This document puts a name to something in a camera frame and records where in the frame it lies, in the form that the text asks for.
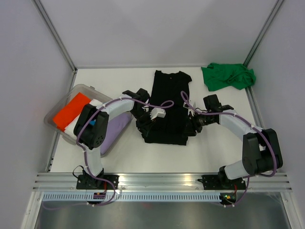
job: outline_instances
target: white table surface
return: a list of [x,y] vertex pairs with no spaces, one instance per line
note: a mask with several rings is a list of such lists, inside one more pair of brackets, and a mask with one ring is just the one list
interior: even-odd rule
[[[190,99],[196,102],[197,107],[205,108],[203,98],[217,94],[223,105],[231,105],[254,123],[245,90],[227,87],[209,92],[199,67],[80,69],[74,85],[93,86],[111,98],[118,97],[125,90],[137,92],[139,88],[151,94],[156,70],[189,74],[193,80],[189,83]],[[195,173],[217,172],[219,167],[236,162],[241,156],[242,142],[218,124],[203,127],[200,134],[189,137],[187,146],[175,146],[145,143],[133,119],[111,152],[101,160],[108,173]],[[70,145],[61,136],[51,172],[71,172],[77,165],[83,164],[82,150]]]

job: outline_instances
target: black t-shirt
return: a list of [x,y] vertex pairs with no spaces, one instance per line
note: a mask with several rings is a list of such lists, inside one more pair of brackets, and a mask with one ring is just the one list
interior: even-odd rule
[[188,137],[183,136],[183,132],[188,113],[187,109],[183,107],[180,93],[185,91],[189,96],[188,83],[191,81],[191,77],[183,72],[171,74],[165,74],[161,71],[155,72],[150,104],[161,105],[166,100],[173,100],[175,104],[165,110],[166,116],[164,118],[156,118],[148,136],[143,136],[146,143],[186,145]]

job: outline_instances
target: glass panel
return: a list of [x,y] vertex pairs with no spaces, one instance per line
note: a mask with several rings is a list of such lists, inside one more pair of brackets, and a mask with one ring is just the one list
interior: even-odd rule
[[290,225],[280,194],[248,193],[235,208],[216,203],[115,202],[103,207],[45,202],[37,229],[287,229]]

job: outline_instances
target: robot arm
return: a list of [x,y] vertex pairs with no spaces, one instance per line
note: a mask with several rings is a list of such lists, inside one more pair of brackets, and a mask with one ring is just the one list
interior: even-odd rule
[[276,168],[282,167],[283,160],[281,150],[276,132],[273,129],[264,130],[261,127],[252,125],[238,115],[231,106],[222,106],[215,94],[210,95],[203,100],[207,113],[210,113],[211,115],[196,114],[191,117],[194,129],[199,133],[202,126],[218,123],[229,129],[243,142],[242,159],[219,169],[218,177],[222,183],[227,180],[254,176],[273,170],[274,164],[271,152],[267,147],[266,142],[257,131],[261,132],[270,143],[276,158]]
[[[107,106],[94,116],[79,138],[79,143],[84,144],[88,148],[86,157],[87,164],[91,173],[96,177],[102,176],[103,173],[101,154],[98,147],[103,143],[106,137],[107,126],[110,120],[130,111],[137,119],[136,125],[138,129],[142,133],[148,133],[149,126],[153,123],[153,119],[165,116],[165,111],[161,108],[154,108],[151,112],[148,112],[143,109],[143,104],[135,103],[133,100],[124,98],[136,99],[145,103],[150,97],[148,92],[144,89],[140,89],[137,93],[131,91],[123,92],[119,97],[120,100],[108,102]],[[84,106],[73,131],[76,136],[80,134],[88,120],[99,108],[100,107],[95,107],[91,104]]]

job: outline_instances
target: green cloth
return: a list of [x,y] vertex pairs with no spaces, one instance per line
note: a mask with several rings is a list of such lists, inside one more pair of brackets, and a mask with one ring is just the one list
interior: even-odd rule
[[207,68],[201,68],[203,80],[210,92],[217,91],[227,86],[233,86],[239,90],[255,83],[256,77],[253,69],[248,70],[239,64],[211,63]]

